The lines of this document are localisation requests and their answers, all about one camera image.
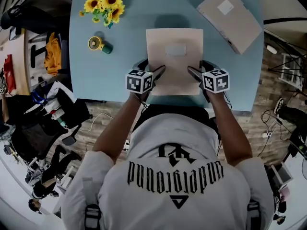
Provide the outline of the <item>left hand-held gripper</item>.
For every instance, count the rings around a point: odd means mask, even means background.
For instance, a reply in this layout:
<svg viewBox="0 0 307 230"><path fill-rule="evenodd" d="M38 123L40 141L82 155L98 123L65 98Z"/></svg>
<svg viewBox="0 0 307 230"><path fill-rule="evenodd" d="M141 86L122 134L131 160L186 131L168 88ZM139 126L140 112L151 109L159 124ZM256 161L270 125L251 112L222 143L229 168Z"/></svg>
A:
<svg viewBox="0 0 307 230"><path fill-rule="evenodd" d="M145 71L148 66L148 59L137 62L133 69L126 75L126 89L135 94L141 101L146 102L150 91L155 83L165 72L165 65L155 69L153 72Z"/></svg>

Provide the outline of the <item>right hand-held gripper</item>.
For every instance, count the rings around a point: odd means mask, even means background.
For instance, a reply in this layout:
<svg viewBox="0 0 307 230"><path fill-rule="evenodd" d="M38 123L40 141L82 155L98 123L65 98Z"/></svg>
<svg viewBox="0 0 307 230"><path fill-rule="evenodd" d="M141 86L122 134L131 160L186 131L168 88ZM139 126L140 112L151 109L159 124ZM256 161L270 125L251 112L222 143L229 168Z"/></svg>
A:
<svg viewBox="0 0 307 230"><path fill-rule="evenodd" d="M211 93L221 93L230 89L229 73L225 69L215 69L215 65L209 61L201 60L200 69L188 66L188 73L197 81L202 82L204 90Z"/></svg>

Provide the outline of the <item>beige box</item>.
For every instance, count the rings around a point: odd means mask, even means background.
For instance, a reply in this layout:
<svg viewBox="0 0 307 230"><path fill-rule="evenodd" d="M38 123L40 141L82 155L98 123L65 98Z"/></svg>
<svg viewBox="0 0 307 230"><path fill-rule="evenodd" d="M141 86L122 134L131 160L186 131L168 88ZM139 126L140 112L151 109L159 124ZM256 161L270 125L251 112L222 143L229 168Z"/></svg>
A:
<svg viewBox="0 0 307 230"><path fill-rule="evenodd" d="M146 30L150 71L165 66L156 81L154 96L198 95L199 83L188 73L188 66L198 68L203 59L203 30L160 28Z"/></svg>
<svg viewBox="0 0 307 230"><path fill-rule="evenodd" d="M223 36L237 54L243 54L262 27L241 0L204 0L197 11Z"/></svg>

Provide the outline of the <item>person's right forearm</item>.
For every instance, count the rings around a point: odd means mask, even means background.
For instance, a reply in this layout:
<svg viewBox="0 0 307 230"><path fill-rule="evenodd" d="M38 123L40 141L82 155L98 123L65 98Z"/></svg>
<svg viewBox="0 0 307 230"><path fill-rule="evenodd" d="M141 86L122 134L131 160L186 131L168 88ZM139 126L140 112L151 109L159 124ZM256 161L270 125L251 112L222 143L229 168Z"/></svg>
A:
<svg viewBox="0 0 307 230"><path fill-rule="evenodd" d="M222 93L207 92L213 106L216 123L227 162L236 166L252 158L252 149L242 128L232 114Z"/></svg>

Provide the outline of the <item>person's black trousers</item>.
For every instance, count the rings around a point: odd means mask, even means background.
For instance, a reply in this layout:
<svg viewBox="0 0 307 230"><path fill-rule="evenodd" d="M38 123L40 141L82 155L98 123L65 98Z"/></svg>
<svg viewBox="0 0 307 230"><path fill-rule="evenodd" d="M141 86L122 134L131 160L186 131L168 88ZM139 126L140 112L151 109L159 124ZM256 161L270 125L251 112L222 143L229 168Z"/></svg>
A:
<svg viewBox="0 0 307 230"><path fill-rule="evenodd" d="M174 105L149 105L140 115L137 123L132 131L135 131L146 120L161 114L178 114L192 118L210 128L212 128L218 135L218 140L221 140L221 136L218 132L218 127L213 118L209 118L208 112L198 106L174 106Z"/></svg>

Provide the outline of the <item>yellow green handheld fan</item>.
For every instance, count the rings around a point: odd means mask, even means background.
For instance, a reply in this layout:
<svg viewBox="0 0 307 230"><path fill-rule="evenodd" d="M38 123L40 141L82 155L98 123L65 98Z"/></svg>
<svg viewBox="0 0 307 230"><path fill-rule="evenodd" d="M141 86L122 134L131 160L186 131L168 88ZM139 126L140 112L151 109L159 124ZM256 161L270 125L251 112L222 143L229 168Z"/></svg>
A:
<svg viewBox="0 0 307 230"><path fill-rule="evenodd" d="M92 51L102 51L106 54L110 54L113 50L113 47L109 44L105 44L102 39L98 36L92 36L88 41L88 47Z"/></svg>

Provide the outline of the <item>black tripod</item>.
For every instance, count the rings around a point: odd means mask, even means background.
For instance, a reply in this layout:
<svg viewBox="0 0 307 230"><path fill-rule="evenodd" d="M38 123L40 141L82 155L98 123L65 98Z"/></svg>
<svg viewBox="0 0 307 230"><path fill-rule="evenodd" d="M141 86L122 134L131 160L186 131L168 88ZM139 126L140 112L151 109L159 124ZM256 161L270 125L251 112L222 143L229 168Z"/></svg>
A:
<svg viewBox="0 0 307 230"><path fill-rule="evenodd" d="M279 80L294 88L291 93L307 98L307 46L298 46L271 34L267 37L277 45L277 53L283 58L281 64L269 67L268 71L280 74Z"/></svg>

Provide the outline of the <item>white rack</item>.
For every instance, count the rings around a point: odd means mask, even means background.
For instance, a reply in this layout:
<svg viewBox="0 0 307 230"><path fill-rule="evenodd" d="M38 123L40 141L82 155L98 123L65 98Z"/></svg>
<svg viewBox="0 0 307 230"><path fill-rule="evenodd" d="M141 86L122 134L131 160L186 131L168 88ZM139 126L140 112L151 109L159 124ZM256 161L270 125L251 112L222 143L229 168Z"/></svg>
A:
<svg viewBox="0 0 307 230"><path fill-rule="evenodd" d="M282 53L283 64L281 69L280 77L278 80L289 84L300 91L303 90L303 59L306 59L306 56L295 56Z"/></svg>

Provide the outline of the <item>white paper sheet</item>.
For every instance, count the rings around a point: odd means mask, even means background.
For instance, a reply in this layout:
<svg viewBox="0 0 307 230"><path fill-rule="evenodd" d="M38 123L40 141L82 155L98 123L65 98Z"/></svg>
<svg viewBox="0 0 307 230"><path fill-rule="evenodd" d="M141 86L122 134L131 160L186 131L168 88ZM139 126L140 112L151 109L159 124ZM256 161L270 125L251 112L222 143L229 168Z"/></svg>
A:
<svg viewBox="0 0 307 230"><path fill-rule="evenodd" d="M77 98L67 86L60 81L55 81L47 93L47 101L53 102L54 100L57 100L60 105L64 105L75 104Z"/></svg>

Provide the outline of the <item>orange cloth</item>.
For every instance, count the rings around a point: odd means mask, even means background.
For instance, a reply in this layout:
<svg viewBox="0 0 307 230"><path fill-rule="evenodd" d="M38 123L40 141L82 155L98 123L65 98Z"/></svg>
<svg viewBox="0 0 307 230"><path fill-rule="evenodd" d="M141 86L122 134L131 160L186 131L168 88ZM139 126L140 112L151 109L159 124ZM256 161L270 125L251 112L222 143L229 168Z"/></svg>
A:
<svg viewBox="0 0 307 230"><path fill-rule="evenodd" d="M52 32L49 41L46 44L47 55L44 60L44 66L47 73L53 76L58 74L61 67L61 48L59 40L55 37L55 33Z"/></svg>

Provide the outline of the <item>white bottle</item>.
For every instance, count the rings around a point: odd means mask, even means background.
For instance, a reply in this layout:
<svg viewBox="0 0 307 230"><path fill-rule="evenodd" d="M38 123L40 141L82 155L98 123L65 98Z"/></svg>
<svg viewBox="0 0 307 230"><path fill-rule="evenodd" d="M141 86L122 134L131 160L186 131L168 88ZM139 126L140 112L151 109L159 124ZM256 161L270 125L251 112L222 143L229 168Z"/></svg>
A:
<svg viewBox="0 0 307 230"><path fill-rule="evenodd" d="M64 114L65 114L65 112L63 111L63 109L62 109L62 108L59 108L58 110L56 110L56 111L52 114L51 118L52 118L53 120L57 120L57 119L61 118Z"/></svg>

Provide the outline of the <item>white red toy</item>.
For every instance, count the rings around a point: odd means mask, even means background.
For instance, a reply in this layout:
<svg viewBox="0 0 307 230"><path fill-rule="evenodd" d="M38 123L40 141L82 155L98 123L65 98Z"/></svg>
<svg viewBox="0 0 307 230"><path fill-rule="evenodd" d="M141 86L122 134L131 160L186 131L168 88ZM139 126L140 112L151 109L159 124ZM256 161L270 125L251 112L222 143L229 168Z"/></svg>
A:
<svg viewBox="0 0 307 230"><path fill-rule="evenodd" d="M60 103L57 98L49 100L48 103L44 106L44 109L49 114L51 111L56 111L60 108Z"/></svg>

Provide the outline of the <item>light wooden desk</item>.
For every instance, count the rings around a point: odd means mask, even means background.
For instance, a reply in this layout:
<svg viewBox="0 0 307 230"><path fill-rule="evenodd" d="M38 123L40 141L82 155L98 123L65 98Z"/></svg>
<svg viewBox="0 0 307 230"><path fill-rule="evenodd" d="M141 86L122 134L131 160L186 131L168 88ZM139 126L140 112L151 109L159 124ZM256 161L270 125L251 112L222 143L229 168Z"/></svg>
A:
<svg viewBox="0 0 307 230"><path fill-rule="evenodd" d="M24 29L22 29L22 33L17 39L12 41L7 39L6 41L0 42L0 67L3 67L7 55L11 55L16 85L13 93L28 96L30 95L30 86L26 65L26 48L27 40Z"/></svg>

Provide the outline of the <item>person's white printed t-shirt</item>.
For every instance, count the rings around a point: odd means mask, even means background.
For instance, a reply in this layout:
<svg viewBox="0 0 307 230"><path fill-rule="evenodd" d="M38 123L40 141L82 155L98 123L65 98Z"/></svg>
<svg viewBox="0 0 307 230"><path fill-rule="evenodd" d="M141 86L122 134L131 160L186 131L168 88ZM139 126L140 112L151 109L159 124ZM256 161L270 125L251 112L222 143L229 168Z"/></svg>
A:
<svg viewBox="0 0 307 230"><path fill-rule="evenodd" d="M131 135L118 164L88 151L61 206L67 230L85 230L99 206L101 230L266 230L274 199L264 164L217 160L216 132L187 116L161 114Z"/></svg>

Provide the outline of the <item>red cloth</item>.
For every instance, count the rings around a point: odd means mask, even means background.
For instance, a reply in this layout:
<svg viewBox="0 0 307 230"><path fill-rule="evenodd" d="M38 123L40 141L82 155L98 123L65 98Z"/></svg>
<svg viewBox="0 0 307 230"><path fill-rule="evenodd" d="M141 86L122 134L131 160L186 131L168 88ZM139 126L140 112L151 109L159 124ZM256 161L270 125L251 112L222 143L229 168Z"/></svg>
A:
<svg viewBox="0 0 307 230"><path fill-rule="evenodd" d="M11 93L16 89L16 83L14 78L13 71L13 62L12 62L12 54L7 55L7 58L4 61L4 75L7 83L8 92Z"/></svg>

